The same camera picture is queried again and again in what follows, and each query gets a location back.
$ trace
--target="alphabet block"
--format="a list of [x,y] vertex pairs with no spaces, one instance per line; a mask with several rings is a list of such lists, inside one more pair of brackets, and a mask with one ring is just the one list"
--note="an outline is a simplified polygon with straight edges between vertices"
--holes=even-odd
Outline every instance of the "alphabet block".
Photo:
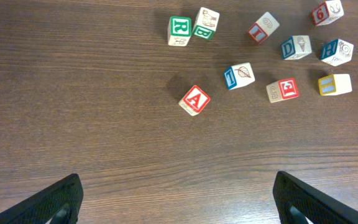
[[218,26],[219,13],[201,7],[194,24],[193,34],[207,40],[211,40]]
[[184,47],[191,37],[191,19],[172,16],[168,24],[168,45]]
[[308,35],[294,35],[281,44],[284,60],[298,60],[311,54],[311,44]]
[[336,96],[352,91],[352,82],[349,74],[328,75],[318,80],[321,96]]
[[353,48],[353,44],[336,39],[323,47],[320,60],[332,66],[342,65],[352,60]]
[[293,99],[299,96],[298,87],[294,78],[287,78],[266,86],[271,103]]
[[254,73],[250,63],[233,65],[223,73],[227,89],[233,90],[249,85],[255,81]]
[[209,103],[211,98],[198,86],[194,85],[179,101],[179,105],[192,116],[198,115]]
[[328,25],[344,14],[341,0],[325,1],[311,12],[316,26]]
[[280,26],[276,19],[266,12],[261,18],[259,18],[254,25],[248,30],[248,34],[258,43],[262,43],[267,37],[273,34],[273,32]]

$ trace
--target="green block face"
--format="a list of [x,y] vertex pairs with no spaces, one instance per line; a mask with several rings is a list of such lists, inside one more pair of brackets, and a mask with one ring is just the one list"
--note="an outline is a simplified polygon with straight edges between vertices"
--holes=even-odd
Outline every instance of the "green block face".
[[172,16],[171,19],[171,35],[178,37],[191,36],[191,19],[187,17]]
[[201,27],[201,26],[196,26],[194,28],[193,34],[196,35],[197,37],[201,37],[207,40],[211,40],[212,37],[215,34],[215,31],[207,29],[205,27]]

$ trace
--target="yellow block face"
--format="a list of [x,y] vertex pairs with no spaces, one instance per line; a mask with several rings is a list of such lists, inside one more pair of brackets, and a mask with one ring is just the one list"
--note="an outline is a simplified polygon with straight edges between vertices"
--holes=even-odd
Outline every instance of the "yellow block face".
[[318,80],[318,88],[320,90],[320,95],[324,96],[330,93],[336,92],[335,87],[335,78],[334,75],[328,75],[324,78]]

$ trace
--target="wooden table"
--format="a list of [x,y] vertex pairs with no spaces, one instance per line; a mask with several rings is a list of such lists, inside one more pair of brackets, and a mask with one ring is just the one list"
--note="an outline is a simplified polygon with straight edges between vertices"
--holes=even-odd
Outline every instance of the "wooden table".
[[[79,223],[279,223],[285,170],[358,210],[358,1],[315,27],[317,1],[0,0],[0,212],[71,173]],[[167,45],[170,16],[220,12],[213,40]],[[246,30],[266,11],[281,26],[262,45]],[[315,53],[284,61],[309,35]],[[317,56],[341,38],[351,62]],[[250,62],[256,82],[228,91],[223,71]],[[353,92],[320,96],[348,73]],[[300,97],[269,103],[265,86],[296,78]],[[212,98],[191,117],[192,85]]]

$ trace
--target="black object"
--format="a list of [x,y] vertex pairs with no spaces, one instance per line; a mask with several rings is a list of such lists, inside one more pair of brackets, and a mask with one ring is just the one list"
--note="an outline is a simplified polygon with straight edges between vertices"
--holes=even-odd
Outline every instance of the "black object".
[[281,223],[358,223],[358,211],[344,205],[296,177],[279,171],[273,187]]
[[71,174],[0,213],[0,224],[74,224],[84,193],[78,174]]

